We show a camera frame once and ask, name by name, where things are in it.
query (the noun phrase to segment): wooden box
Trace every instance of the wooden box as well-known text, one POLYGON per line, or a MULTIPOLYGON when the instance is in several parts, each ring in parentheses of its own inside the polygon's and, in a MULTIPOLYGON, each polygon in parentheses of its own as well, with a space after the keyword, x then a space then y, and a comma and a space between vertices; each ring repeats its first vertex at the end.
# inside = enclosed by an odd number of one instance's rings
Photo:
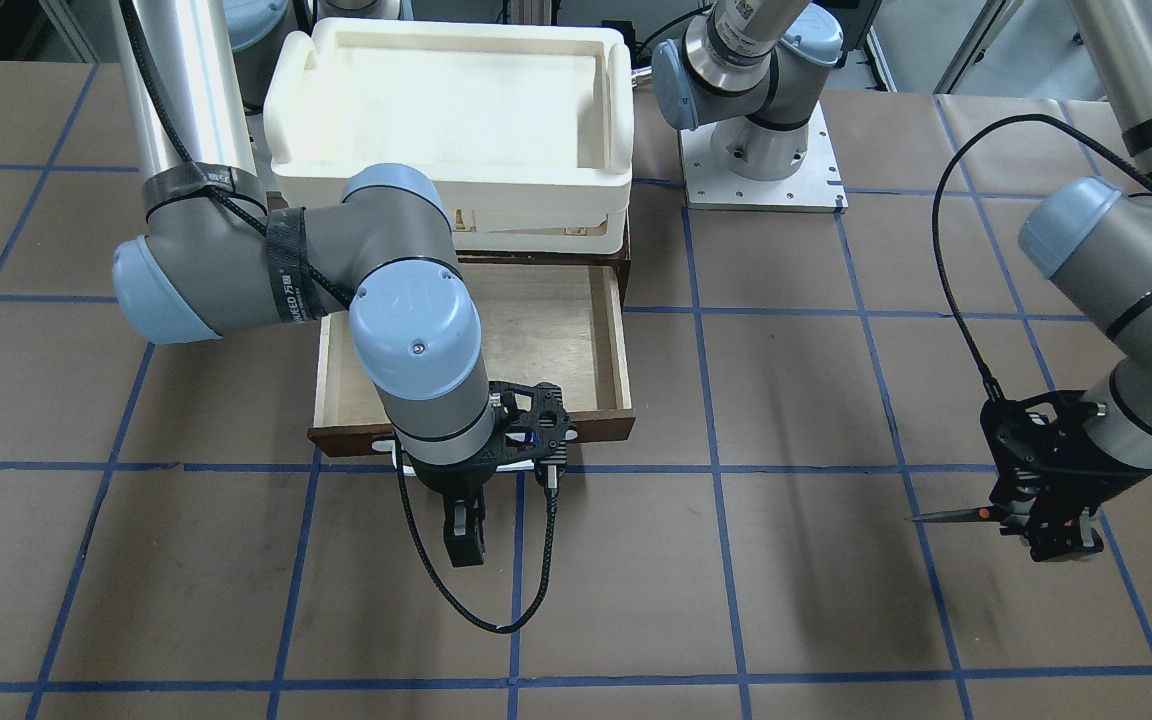
MULTIPOLYGON (((483 319, 493 381, 553 382, 563 389, 573 442, 626 439, 634 427, 626 329, 616 273, 607 265, 462 265, 483 319)), ((348 316, 323 319, 311 441, 331 457, 388 454, 393 438, 353 351, 348 316)))

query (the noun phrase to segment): metal plate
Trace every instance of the metal plate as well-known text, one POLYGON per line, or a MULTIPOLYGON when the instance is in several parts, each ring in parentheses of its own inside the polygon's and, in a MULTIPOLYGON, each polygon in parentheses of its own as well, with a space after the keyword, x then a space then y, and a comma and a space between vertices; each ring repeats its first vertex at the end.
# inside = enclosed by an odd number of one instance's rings
POLYGON ((803 167, 783 181, 743 179, 727 170, 710 149, 717 123, 682 131, 682 174, 687 205, 703 210, 775 210, 782 213, 833 213, 847 210, 847 192, 838 174, 829 131, 818 103, 808 120, 810 141, 803 167))

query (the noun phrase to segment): blue joint cap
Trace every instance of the blue joint cap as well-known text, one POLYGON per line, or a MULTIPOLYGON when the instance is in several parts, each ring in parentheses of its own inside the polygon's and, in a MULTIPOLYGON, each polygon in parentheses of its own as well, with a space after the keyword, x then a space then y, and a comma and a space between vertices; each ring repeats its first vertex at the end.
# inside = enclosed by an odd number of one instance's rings
POLYGON ((407 190, 414 195, 419 195, 425 200, 429 200, 430 205, 435 206, 439 213, 444 214, 447 223, 452 225, 452 218, 448 218, 447 210, 444 209, 444 199, 438 196, 438 188, 434 187, 434 181, 425 177, 425 173, 412 168, 411 165, 403 165, 401 162, 371 165, 370 168, 348 179, 344 183, 344 190, 340 194, 340 202, 349 200, 349 196, 365 187, 393 187, 397 190, 407 190))
POLYGON ((465 282, 432 260, 399 260, 367 275, 349 304, 349 331, 371 382, 403 400, 447 395, 483 354, 465 282))
POLYGON ((1020 227, 1020 249, 1051 279, 1120 197, 1123 191, 1102 179, 1076 179, 1029 214, 1020 227))
POLYGON ((781 37, 781 45, 809 63, 832 68, 842 56, 842 26, 819 5, 809 5, 781 37))
POLYGON ((127 321, 156 344, 219 340, 198 318, 150 252, 145 236, 114 251, 114 293, 127 321))
POLYGON ((264 40, 282 22, 289 5, 291 0, 225 0, 230 50, 241 53, 264 40))
POLYGON ((655 89, 657 105, 669 127, 696 129, 700 119, 696 114, 696 96, 691 90, 691 77, 687 74, 685 60, 679 53, 676 41, 660 41, 652 50, 652 88, 655 89))

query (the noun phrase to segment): white container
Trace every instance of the white container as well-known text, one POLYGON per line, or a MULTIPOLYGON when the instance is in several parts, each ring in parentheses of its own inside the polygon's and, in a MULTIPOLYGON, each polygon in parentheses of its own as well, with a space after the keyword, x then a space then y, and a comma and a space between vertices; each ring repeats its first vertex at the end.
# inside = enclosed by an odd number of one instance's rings
POLYGON ((612 29, 321 20, 285 41, 265 135, 293 206, 406 162, 433 179, 461 250, 622 247, 634 106, 612 29))

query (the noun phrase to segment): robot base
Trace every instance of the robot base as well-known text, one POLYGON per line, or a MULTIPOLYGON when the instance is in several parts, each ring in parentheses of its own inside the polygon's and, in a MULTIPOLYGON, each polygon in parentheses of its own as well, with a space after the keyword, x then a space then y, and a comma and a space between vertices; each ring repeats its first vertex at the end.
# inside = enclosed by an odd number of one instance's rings
POLYGON ((810 145, 799 169, 782 181, 737 176, 718 161, 708 137, 717 124, 680 134, 687 205, 700 210, 774 210, 782 213, 835 213, 847 210, 833 143, 817 104, 808 120, 810 145))

